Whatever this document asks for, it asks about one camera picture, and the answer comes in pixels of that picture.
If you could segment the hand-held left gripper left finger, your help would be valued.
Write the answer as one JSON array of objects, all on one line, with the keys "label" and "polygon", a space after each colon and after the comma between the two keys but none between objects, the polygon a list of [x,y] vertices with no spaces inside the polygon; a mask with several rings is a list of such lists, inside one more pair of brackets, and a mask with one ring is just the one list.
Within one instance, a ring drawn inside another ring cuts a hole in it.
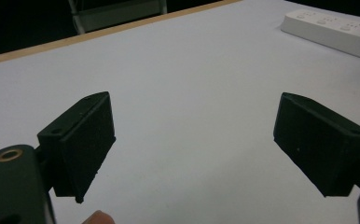
[{"label": "hand-held left gripper left finger", "polygon": [[86,96],[37,135],[37,158],[48,189],[58,197],[84,197],[116,141],[110,94]]}]

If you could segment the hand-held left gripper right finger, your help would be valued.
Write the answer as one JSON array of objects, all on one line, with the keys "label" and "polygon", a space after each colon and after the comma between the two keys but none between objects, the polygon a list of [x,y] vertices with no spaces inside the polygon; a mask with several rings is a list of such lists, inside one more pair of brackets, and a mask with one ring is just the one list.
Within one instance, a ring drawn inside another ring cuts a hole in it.
[{"label": "hand-held left gripper right finger", "polygon": [[284,92],[274,142],[324,196],[360,188],[360,126],[294,93]]}]

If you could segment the white power strip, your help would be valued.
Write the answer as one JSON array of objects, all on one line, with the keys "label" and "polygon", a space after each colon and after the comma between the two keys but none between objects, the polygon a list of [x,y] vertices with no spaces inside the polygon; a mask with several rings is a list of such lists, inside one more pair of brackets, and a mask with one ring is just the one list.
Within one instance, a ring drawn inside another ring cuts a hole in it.
[{"label": "white power strip", "polygon": [[360,57],[360,21],[299,9],[284,16],[281,30]]}]

